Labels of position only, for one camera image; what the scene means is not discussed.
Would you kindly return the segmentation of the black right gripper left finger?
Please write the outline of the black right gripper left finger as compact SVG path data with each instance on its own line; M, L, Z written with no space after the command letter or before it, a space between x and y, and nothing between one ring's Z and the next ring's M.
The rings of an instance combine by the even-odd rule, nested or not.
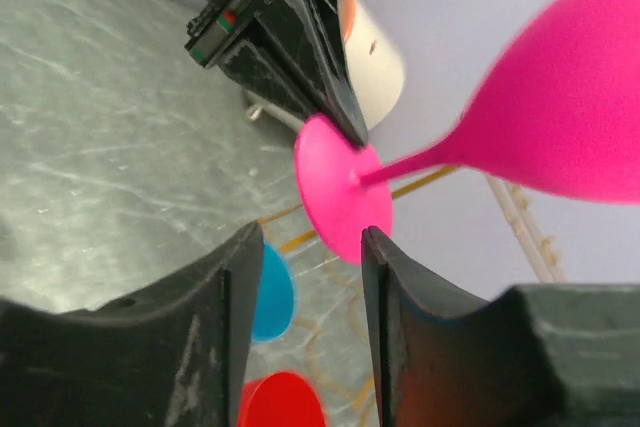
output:
M262 274L252 222L96 311L1 304L5 426L233 426Z

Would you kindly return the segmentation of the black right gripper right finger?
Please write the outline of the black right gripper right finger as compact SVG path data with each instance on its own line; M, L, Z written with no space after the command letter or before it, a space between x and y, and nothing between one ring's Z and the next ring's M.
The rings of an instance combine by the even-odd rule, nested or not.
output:
M486 301L362 234L384 426L635 426L639 289L531 284Z

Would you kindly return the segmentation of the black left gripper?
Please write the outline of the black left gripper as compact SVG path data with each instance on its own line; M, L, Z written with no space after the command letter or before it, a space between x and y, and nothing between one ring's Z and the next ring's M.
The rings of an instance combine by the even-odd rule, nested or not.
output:
M301 114L330 117L356 147L369 142L348 73L342 0L265 0L257 20L268 36L237 36L258 0L207 0L187 26L191 58L208 67L219 58L228 77Z

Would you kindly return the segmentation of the red wine glass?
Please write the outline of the red wine glass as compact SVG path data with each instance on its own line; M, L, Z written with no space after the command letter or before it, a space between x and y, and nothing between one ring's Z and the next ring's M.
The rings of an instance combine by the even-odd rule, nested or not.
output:
M323 403L312 384L294 371L279 371L244 385L239 427L326 427Z

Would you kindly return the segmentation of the blue wine glass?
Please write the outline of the blue wine glass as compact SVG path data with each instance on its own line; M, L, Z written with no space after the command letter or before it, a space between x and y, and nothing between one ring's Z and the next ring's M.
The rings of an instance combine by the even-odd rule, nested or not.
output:
M284 335L295 317L296 291L283 256L264 244L262 277L252 328L253 342L271 342Z

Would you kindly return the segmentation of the pink wine glass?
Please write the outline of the pink wine glass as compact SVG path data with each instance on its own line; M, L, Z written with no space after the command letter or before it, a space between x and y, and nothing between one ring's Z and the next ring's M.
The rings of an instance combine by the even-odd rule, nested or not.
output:
M361 260L361 234L393 227L389 184L459 165L553 195L639 200L639 0L555 0L511 44L459 123L390 164L324 115L295 146L297 184L319 237Z

